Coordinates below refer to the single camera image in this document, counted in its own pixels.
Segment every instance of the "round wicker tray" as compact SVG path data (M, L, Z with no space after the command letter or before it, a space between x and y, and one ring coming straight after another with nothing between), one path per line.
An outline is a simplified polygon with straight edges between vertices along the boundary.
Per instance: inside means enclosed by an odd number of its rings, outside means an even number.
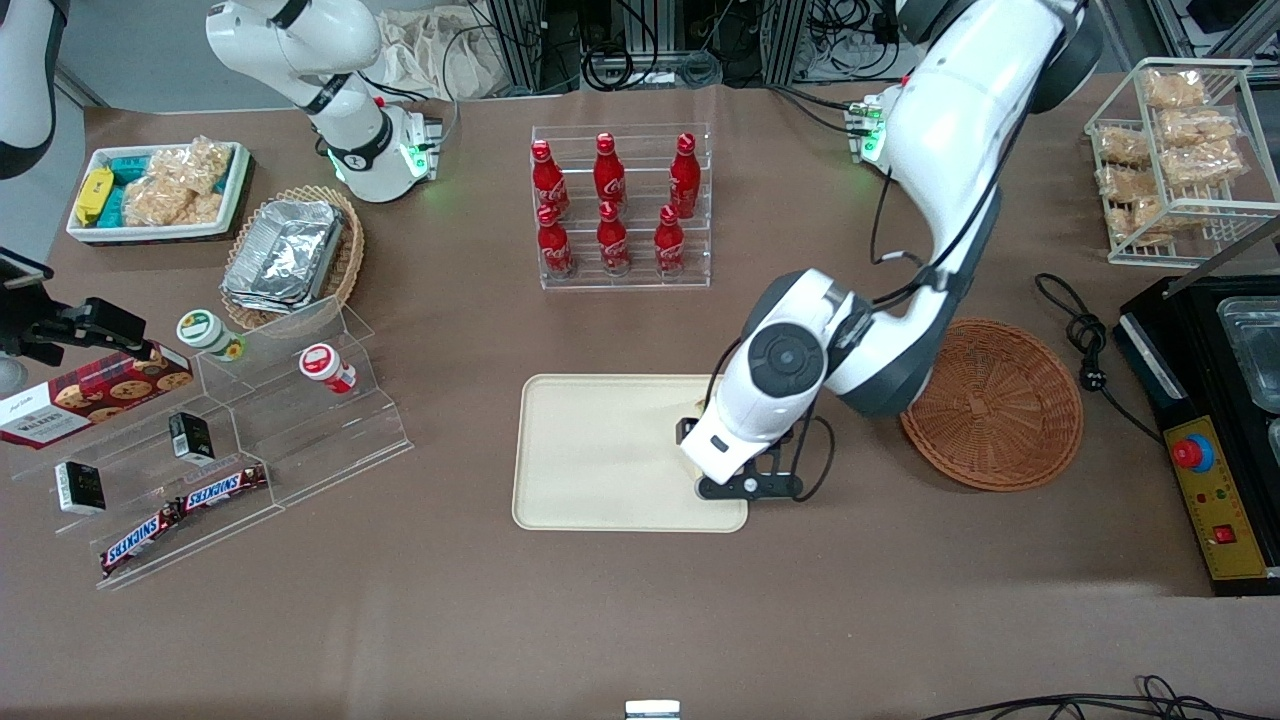
M928 387L901 420L934 468L1001 492L1056 478L1084 432L1080 391L1057 356L1025 331L978 318L947 329Z
M337 295L343 302L351 297L351 291L356 287L356 277L360 274L360 263L365 259L365 231L360 225L360 218L356 215L356 209L352 208L351 201L342 196L335 190L328 187L305 186L296 187L293 190L285 190L280 192L271 200L302 200L314 201L323 200L337 208L342 208L343 214L346 214L346 223L342 228L342 234L338 238L340 245L338 246L338 252L334 254L333 265L329 266L329 279L325 283L324 292L320 297L329 297L330 295ZM232 251L227 258L227 268L232 266L236 261L236 255L239 252L242 245L244 245L244 236L248 233L250 225L257 219L257 214L262 211L266 202L259 205L253 214L250 215L244 224L241 225L239 233L236 236L236 242L232 245ZM283 315L283 313L268 313L265 310L250 310L247 307L241 307L230 301L229 297L223 295L223 306L227 307L227 314L236 324L251 331L270 323L271 320Z

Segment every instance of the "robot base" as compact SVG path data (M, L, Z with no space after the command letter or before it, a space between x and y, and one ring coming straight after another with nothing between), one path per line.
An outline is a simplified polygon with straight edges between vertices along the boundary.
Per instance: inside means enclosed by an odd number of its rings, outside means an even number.
M435 179L440 164L439 119L428 120L419 113L406 113L394 105L388 105L383 111L392 120L392 142L369 169L352 170L329 151L338 179L351 188L352 195L366 202L390 202L415 184Z
M698 424L696 418L684 418L676 425L676 445L685 439L689 430ZM742 470L730 478L724 484L703 475L698 478L698 497L703 500L787 500L796 498L804 492L804 483L799 477L780 470L782 465L782 446L791 441L794 433L787 430L778 442L771 445L768 450L750 459ZM760 459L768 457L769 471L760 470Z

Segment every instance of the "brown tablecloth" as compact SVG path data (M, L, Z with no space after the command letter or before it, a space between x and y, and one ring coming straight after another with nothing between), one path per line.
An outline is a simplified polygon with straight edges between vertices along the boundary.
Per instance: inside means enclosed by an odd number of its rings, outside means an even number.
M1161 274L1108 265L1101 250L1080 129L1116 82L1097 78L1028 122L960 309L1030 331L1071 368L1065 316L1032 274L1068 278L1108 322ZM544 293L530 127L672 118L713 122L710 290ZM287 187L334 184L298 111L91 111L86 124L90 149L197 133L243 142L259 161L251 208ZM705 373L765 284L792 269L820 268L859 292L896 287L909 268L868 263L878 191L838 135L764 91L465 105L438 182L357 204L369 250L352 306L378 332L372 361L416 450L114 593L92 589L86 547L36 532L32 503L47 488L5 486L4 715L617 717L628 698L673 697L692 719L905 719L1132 692L1140 673L1280 710L1280 606L1207 597L1162 451L1097 396L1084 398L1075 462L1032 492L957 487L895 420L826 397L838 454L809 505L755 505L728 536L515 525L530 375ZM882 251L927 247L896 187L879 237ZM172 341L184 310L219 307L227 247L95 250L60 237L51 291L108 297ZM1147 416L1120 357L1108 351L1103 365Z

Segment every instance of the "red switch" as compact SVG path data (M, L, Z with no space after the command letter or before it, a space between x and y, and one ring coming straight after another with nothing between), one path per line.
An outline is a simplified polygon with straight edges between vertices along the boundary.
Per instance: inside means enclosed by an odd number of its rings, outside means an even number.
M1174 462L1179 468L1192 468L1201 464L1204 460L1204 451L1201 450L1196 441L1180 439L1174 443Z
M1217 544L1230 544L1235 542L1235 530L1231 525L1213 525L1213 539Z

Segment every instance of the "coca-cola bottle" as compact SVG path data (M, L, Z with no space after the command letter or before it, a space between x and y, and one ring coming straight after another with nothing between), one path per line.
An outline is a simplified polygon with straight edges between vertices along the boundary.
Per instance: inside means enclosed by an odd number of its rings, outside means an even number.
M613 136L607 132L595 136L595 167L591 174L595 177L595 195L600 202L613 202L618 206L618 213L625 214L627 173L614 152Z
M692 133L682 132L676 138L676 159L671 163L671 204L676 214L687 219L694 217L698 205L699 184L703 182L703 169L694 158L696 140Z
M557 213L563 215L568 211L568 190L564 188L564 173L552 159L552 146L545 140L535 140L531 152L534 155L534 190L538 191L538 204L550 204Z
M559 224L559 213L550 202L538 209L538 247L543 251L547 274L562 281L573 277L577 265L568 247L568 234Z
M600 260L609 277L622 277L631 270L631 254L627 252L627 228L618 222L618 206L614 202L600 202L600 225L595 228L595 240L600 242Z
M653 233L653 245L658 256L659 275L673 278L685 272L685 231L680 229L675 206L662 206L658 229Z

